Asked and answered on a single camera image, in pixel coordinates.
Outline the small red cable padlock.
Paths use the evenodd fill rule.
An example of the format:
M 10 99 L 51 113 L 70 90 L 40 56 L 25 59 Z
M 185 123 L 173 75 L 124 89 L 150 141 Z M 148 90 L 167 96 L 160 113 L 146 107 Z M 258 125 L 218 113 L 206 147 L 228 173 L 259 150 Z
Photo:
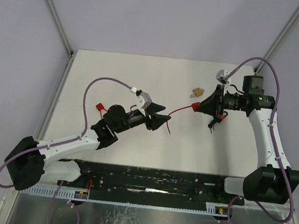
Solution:
M 196 112 L 196 109 L 197 109 L 197 107 L 199 107 L 199 106 L 200 106 L 200 102 L 195 102 L 195 103 L 193 103 L 193 104 L 191 104 L 191 105 L 189 105 L 189 106 L 184 106 L 184 107 L 178 108 L 178 109 L 176 109 L 176 110 L 171 111 L 171 112 L 169 113 L 169 117 L 171 117 L 174 113 L 177 113 L 177 112 L 179 112 L 179 111 L 186 110 L 186 109 L 189 109 L 189 108 L 191 108 L 194 112 Z M 168 130 L 169 135 L 171 135 L 171 130 L 170 130 L 170 127 L 169 127 L 169 123 L 168 123 L 168 122 L 166 122 L 166 127 L 167 127 L 167 130 Z

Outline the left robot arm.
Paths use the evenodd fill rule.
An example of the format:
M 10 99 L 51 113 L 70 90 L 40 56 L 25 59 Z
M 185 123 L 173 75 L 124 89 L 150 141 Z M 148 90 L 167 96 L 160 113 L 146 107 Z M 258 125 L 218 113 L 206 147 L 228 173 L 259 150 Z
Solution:
M 73 182 L 81 176 L 75 161 L 65 162 L 69 155 L 93 152 L 111 146 L 117 134 L 136 126 L 157 130 L 171 118 L 161 115 L 165 106 L 151 103 L 146 109 L 126 112 L 121 105 L 112 105 L 103 117 L 79 135 L 55 140 L 36 141 L 25 137 L 7 155 L 2 165 L 12 180 L 11 187 L 25 190 L 44 180 Z

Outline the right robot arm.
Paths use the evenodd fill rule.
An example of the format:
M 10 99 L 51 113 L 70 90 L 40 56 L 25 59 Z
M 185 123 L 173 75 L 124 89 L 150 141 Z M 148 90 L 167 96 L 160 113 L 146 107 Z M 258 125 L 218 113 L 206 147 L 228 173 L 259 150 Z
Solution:
M 231 94 L 229 72 L 220 70 L 219 82 L 214 92 L 193 107 L 195 112 L 212 116 L 209 129 L 222 122 L 228 111 L 243 111 L 253 128 L 258 166 L 245 178 L 227 177 L 224 190 L 228 194 L 244 197 L 249 201 L 285 204 L 299 184 L 299 171 L 290 167 L 285 157 L 278 132 L 276 100 L 265 95 L 263 77 L 245 76 L 242 91 Z

